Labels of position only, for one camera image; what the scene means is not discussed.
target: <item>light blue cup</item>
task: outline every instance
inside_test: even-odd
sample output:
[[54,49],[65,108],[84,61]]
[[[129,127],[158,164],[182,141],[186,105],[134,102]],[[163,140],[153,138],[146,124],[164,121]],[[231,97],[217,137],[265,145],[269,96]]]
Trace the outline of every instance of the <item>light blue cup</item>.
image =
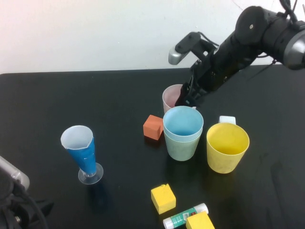
[[163,117],[163,131],[169,155],[177,161],[190,159],[203,130],[203,117],[188,106],[170,109]]

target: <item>cup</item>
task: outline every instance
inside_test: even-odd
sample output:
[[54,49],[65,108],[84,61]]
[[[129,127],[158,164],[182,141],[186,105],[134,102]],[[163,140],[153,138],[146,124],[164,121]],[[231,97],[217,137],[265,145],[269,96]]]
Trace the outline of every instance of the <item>cup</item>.
[[182,84],[174,84],[166,88],[162,94],[164,114],[171,108],[175,107],[175,103],[180,96]]
[[70,153],[80,167],[79,180],[86,184],[95,184],[103,174],[103,167],[95,162],[95,145],[93,132],[83,125],[66,129],[61,135],[62,146]]
[[163,131],[169,155],[177,161],[190,159],[203,130],[203,117],[196,109],[177,106],[163,117]]
[[206,141],[208,165],[222,174],[230,173],[236,168],[250,145],[247,132],[228,122],[228,119],[213,125],[206,134]]

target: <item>cup base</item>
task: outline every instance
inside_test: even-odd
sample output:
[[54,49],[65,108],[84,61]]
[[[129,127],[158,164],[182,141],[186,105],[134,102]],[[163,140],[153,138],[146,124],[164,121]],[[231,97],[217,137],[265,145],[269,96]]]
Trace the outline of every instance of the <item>cup base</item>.
[[104,174],[104,169],[99,163],[95,163],[96,165],[96,174],[92,177],[86,177],[82,170],[78,171],[78,179],[85,185],[93,185],[98,182]]

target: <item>glue stick cap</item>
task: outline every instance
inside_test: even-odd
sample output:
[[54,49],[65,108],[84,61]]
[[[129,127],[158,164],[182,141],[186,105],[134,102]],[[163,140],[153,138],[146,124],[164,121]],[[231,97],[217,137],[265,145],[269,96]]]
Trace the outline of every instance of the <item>glue stick cap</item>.
[[204,203],[195,206],[194,209],[197,211],[197,213],[205,211],[207,214],[209,214],[208,207]]
[[173,225],[171,218],[164,219],[163,225],[164,225],[164,228],[166,228],[166,229],[174,229],[174,225]]

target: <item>pink cup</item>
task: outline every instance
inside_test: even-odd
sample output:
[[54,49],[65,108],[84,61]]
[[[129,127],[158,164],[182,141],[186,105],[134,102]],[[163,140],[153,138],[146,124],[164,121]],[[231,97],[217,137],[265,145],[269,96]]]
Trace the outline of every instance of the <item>pink cup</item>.
[[166,88],[162,94],[164,114],[171,108],[175,107],[175,103],[180,96],[182,84],[174,84]]

